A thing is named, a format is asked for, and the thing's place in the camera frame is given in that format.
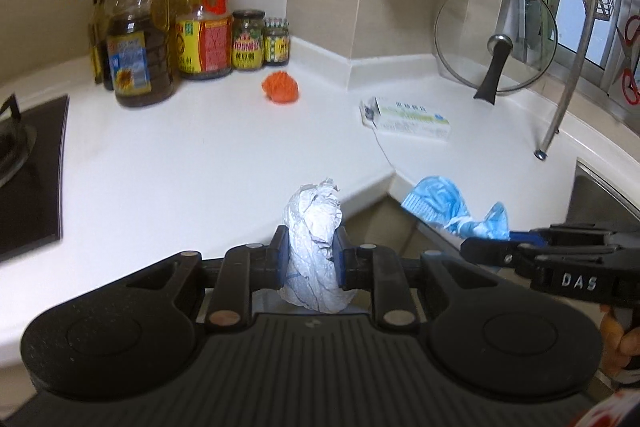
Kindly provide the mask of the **person's right hand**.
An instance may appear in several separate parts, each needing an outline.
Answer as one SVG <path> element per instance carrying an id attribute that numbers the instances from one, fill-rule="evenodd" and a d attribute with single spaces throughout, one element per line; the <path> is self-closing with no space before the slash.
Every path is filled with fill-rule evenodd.
<path id="1" fill-rule="evenodd" d="M 631 359 L 639 355 L 639 329 L 626 333 L 609 306 L 601 305 L 603 317 L 600 334 L 603 340 L 602 369 L 608 377 L 616 377 Z"/>

